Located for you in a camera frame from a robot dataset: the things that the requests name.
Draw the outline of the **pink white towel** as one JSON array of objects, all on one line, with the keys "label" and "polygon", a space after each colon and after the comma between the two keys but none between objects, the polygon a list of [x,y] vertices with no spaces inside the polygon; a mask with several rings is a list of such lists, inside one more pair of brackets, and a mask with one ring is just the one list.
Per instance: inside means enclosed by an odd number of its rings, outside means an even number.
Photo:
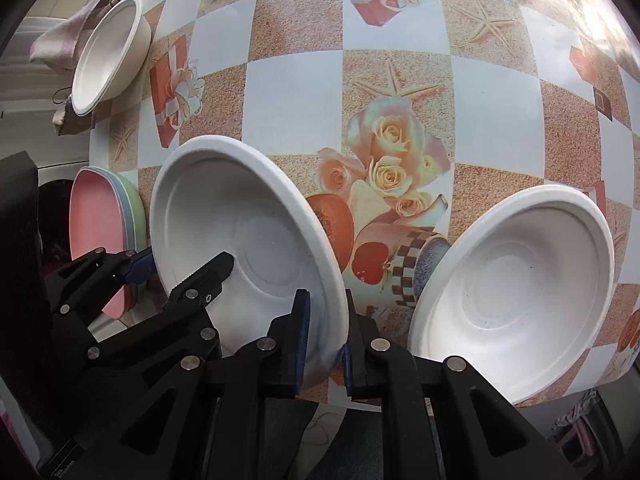
[{"label": "pink white towel", "polygon": [[53,26],[32,43],[29,62],[43,63],[59,75],[72,74],[96,26],[121,1],[89,1],[70,18]]}]

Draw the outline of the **pink square plate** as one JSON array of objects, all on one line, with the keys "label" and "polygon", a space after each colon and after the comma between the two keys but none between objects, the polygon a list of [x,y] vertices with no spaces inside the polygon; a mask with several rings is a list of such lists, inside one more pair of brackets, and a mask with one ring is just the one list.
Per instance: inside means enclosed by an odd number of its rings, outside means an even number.
[{"label": "pink square plate", "polygon": [[111,181],[85,167],[70,192],[70,255],[77,259],[100,247],[109,254],[128,249],[124,217]]}]

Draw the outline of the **white bowl large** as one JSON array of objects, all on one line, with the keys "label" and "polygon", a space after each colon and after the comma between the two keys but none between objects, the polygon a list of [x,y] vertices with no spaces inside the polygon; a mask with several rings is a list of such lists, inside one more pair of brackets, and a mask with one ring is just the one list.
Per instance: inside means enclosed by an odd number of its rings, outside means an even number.
[{"label": "white bowl large", "polygon": [[158,275],[171,292],[222,252],[234,259],[206,311],[232,356],[310,295],[303,386],[324,382],[348,335],[344,281],[326,232],[291,179],[228,136],[197,136],[163,163],[150,208]]}]

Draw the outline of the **white bowl small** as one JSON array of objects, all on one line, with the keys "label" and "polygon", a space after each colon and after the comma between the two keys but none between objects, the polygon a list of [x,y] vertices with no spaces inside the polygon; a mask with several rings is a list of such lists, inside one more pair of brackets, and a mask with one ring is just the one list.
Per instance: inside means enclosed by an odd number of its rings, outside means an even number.
[{"label": "white bowl small", "polygon": [[520,403],[592,346],[613,289],[612,234],[597,204],[567,185],[526,188],[482,214],[437,263],[408,348],[438,362],[461,356]]}]

